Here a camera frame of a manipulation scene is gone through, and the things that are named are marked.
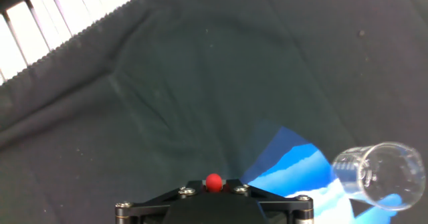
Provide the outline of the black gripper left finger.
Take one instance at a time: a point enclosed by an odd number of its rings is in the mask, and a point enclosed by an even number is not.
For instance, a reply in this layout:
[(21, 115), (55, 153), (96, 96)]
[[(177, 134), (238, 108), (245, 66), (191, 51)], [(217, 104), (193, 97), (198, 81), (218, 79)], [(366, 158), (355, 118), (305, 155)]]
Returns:
[(178, 200), (205, 191), (205, 181), (189, 181), (185, 186), (168, 191), (149, 201), (133, 203), (123, 201), (115, 204), (115, 224), (144, 223), (148, 216), (165, 216), (171, 205)]

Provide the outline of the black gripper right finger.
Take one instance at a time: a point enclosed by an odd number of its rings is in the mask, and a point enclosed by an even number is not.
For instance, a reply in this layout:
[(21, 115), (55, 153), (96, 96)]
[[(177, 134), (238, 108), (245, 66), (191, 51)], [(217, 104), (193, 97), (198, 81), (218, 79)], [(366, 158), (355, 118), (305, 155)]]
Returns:
[(243, 184), (239, 179), (223, 180), (223, 192), (255, 199), (265, 214), (283, 213), (286, 216), (286, 223), (314, 224), (314, 201), (308, 195), (283, 197)]

